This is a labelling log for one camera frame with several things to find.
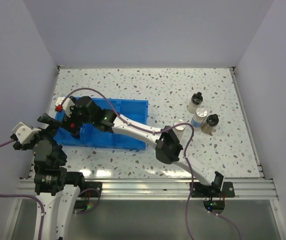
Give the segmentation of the silver-lid white spice jar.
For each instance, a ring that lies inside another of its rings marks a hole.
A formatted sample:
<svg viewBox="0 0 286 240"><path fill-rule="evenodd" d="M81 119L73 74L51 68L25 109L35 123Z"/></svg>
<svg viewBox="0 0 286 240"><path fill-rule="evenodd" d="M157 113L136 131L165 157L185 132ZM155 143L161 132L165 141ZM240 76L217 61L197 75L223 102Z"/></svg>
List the silver-lid white spice jar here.
<svg viewBox="0 0 286 240"><path fill-rule="evenodd" d="M184 132L185 132L185 128L186 128L185 125L179 125L179 124L182 124L182 123L185 123L185 121L182 120L182 119L181 119L181 120L178 119L178 120L176 120L176 121L173 123L173 126L175 126L175 127L173 128L173 131L175 132L175 134L176 134L176 136L177 136L177 138L178 138L179 140L182 139L182 137L183 137L183 135L184 135Z"/></svg>

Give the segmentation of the black-cap white powder grinder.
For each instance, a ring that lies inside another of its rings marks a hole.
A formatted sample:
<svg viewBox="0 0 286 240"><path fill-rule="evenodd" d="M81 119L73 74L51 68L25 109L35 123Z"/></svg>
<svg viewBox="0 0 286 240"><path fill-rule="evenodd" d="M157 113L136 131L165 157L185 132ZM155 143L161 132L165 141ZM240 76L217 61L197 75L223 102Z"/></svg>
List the black-cap white powder grinder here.
<svg viewBox="0 0 286 240"><path fill-rule="evenodd" d="M190 113L195 113L196 109L201 106L202 102L203 102L202 93L201 92L194 93L187 106L187 110Z"/></svg>

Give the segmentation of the silver-lid blue-label spice jar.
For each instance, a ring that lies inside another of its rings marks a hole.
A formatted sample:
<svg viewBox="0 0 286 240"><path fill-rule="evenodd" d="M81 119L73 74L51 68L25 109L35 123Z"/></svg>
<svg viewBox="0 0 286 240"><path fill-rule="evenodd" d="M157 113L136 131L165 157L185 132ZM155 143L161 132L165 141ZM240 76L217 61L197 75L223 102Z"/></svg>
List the silver-lid blue-label spice jar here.
<svg viewBox="0 0 286 240"><path fill-rule="evenodd" d="M198 107L195 110L194 115L191 119L191 125L194 127L196 131L200 130L202 124L207 118L207 115L208 115L208 111L205 107Z"/></svg>

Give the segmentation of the black-cap brown spice grinder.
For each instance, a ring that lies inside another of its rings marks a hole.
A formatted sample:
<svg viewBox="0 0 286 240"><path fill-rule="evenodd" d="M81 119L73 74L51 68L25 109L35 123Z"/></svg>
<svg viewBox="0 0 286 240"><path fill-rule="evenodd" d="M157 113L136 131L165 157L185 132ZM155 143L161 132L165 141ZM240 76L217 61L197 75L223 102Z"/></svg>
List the black-cap brown spice grinder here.
<svg viewBox="0 0 286 240"><path fill-rule="evenodd" d="M219 123L219 117L217 114L211 114L207 117L205 122L201 126L201 131L205 134L210 134L216 128Z"/></svg>

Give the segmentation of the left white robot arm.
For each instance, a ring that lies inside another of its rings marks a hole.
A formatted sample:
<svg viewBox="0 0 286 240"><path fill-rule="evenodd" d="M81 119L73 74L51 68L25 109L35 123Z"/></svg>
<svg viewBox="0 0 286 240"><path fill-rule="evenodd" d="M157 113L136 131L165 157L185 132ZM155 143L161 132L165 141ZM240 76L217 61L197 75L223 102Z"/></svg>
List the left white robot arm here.
<svg viewBox="0 0 286 240"><path fill-rule="evenodd" d="M81 172L67 171L67 155L54 137L61 123L43 114L38 121L47 124L31 141L34 155L35 192L42 202L37 223L42 232L35 236L41 240L65 240L76 199L87 189Z"/></svg>

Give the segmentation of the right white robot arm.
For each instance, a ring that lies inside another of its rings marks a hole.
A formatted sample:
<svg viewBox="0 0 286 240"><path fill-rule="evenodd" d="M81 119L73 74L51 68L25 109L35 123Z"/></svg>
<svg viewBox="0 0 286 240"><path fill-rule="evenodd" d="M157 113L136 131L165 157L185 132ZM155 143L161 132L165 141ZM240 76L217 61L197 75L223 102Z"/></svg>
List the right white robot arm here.
<svg viewBox="0 0 286 240"><path fill-rule="evenodd" d="M85 124L91 124L101 132L120 134L135 138L149 144L155 149L156 159L163 164L174 164L197 179L210 196L217 196L223 191L224 176L200 162L191 164L188 159L180 161L180 157L187 157L184 148L171 126L156 128L144 125L119 114L111 105L101 108L89 96L80 98L61 97L56 101L56 112L62 114L61 127L73 136L80 134Z"/></svg>

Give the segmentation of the blue plastic divided bin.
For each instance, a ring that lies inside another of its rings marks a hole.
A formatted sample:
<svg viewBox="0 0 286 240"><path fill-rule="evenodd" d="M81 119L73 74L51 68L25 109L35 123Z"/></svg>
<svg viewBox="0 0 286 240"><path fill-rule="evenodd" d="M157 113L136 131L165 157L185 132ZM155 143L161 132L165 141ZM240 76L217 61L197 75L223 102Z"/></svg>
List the blue plastic divided bin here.
<svg viewBox="0 0 286 240"><path fill-rule="evenodd" d="M147 133L137 133L135 128L129 132L132 123L141 127L147 124L148 101L110 98L106 102L103 98L93 98L97 106L102 109L115 109L121 118L116 119L113 132L102 132L95 128L91 123L85 123L80 128L78 138L73 137L70 132L59 128L54 140L64 146L70 147L92 147L103 149L125 149L125 150L145 150L146 142L144 138Z"/></svg>

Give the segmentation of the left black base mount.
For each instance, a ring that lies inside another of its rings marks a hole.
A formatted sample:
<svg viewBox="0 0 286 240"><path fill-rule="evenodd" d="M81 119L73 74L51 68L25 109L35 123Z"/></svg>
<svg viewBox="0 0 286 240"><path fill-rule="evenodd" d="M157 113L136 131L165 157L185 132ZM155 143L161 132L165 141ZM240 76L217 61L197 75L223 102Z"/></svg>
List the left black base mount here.
<svg viewBox="0 0 286 240"><path fill-rule="evenodd" d="M103 189L102 182L99 181L86 181L81 187L79 197L85 198L99 198Z"/></svg>

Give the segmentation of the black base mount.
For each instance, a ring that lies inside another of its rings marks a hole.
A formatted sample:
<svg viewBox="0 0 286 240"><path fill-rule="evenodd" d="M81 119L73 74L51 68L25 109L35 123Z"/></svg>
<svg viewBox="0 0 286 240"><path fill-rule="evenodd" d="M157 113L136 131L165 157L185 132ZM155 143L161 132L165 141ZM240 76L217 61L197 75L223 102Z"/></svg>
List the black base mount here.
<svg viewBox="0 0 286 240"><path fill-rule="evenodd" d="M86 181L81 187L79 197L85 198L99 198L103 189L102 182L99 181Z"/></svg>
<svg viewBox="0 0 286 240"><path fill-rule="evenodd" d="M205 186L195 181L193 184L190 183L192 188L191 197L193 198L234 198L235 192L232 182L225 181L222 184L221 190L215 189L212 186Z"/></svg>

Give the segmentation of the aluminium front rail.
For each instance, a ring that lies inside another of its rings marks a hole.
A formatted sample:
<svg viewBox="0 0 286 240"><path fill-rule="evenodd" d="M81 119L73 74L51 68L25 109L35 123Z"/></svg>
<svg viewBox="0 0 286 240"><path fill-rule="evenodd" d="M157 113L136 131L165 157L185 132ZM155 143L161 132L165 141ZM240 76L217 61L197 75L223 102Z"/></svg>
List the aluminium front rail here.
<svg viewBox="0 0 286 240"><path fill-rule="evenodd" d="M98 183L103 200L186 200L190 180L186 178L86 179ZM263 178L230 178L223 183L225 200L277 200L274 182Z"/></svg>

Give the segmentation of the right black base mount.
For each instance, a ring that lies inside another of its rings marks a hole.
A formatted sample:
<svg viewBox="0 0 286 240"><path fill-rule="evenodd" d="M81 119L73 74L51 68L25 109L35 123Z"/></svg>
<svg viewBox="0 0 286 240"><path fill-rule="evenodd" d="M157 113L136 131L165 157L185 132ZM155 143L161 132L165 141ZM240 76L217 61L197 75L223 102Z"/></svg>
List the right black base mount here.
<svg viewBox="0 0 286 240"><path fill-rule="evenodd" d="M222 184L221 190L215 189L212 186L205 186L195 181L193 184L190 183L192 188L191 197L193 198L234 198L235 192L232 182L225 181Z"/></svg>

